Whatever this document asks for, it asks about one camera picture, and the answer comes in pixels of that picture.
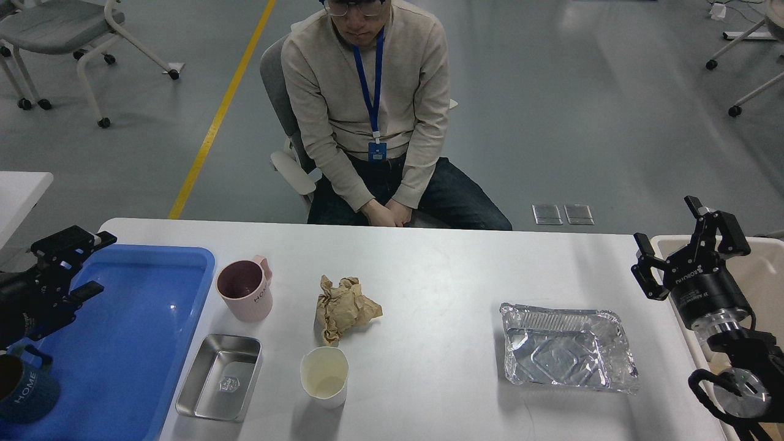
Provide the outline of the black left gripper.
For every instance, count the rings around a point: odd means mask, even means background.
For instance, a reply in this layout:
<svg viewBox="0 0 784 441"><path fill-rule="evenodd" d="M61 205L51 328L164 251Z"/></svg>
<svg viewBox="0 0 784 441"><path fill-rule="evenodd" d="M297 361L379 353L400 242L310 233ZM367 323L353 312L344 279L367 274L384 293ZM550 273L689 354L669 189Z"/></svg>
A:
<svg viewBox="0 0 784 441"><path fill-rule="evenodd" d="M70 291L71 278L67 273L40 270L80 270L92 254L117 240L109 232L93 234L73 225L34 242L31 252L37 257L38 269L2 273L2 349L23 338L39 341L70 325L75 321L75 310L104 292L104 286L96 281Z"/></svg>

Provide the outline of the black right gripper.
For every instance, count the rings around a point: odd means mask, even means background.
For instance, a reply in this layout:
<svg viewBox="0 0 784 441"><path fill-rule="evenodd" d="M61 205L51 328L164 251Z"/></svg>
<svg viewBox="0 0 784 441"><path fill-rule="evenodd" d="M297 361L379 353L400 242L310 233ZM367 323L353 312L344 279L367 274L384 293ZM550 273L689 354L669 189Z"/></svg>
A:
<svg viewBox="0 0 784 441"><path fill-rule="evenodd" d="M695 231L686 246L688 263L702 269L717 270L724 268L727 260L751 253L736 215L711 210L694 196L686 196L684 201L696 220ZM694 330L698 320L722 312L733 312L737 321L751 314L752 307L728 270L720 269L714 273L692 271L678 279L670 290L656 282L653 269L672 273L677 271L677 267L655 256L650 238L644 233L635 233L633 238L638 246L636 263L631 267L636 282L650 300L664 301L670 293L686 329Z"/></svg>

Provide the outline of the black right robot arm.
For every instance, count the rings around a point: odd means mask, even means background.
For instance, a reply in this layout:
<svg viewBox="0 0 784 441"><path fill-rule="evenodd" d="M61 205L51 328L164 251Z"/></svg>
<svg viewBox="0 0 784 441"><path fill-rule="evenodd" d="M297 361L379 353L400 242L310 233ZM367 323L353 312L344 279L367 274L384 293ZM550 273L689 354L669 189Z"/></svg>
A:
<svg viewBox="0 0 784 441"><path fill-rule="evenodd" d="M664 259L649 237L635 233L631 273L650 300L672 300L686 329L712 352L727 355L719 374L695 369L688 387L714 418L741 440L768 440L764 423L782 423L782 349L772 333L756 329L756 314L727 261L751 252L736 216L684 198L695 218L689 242Z"/></svg>

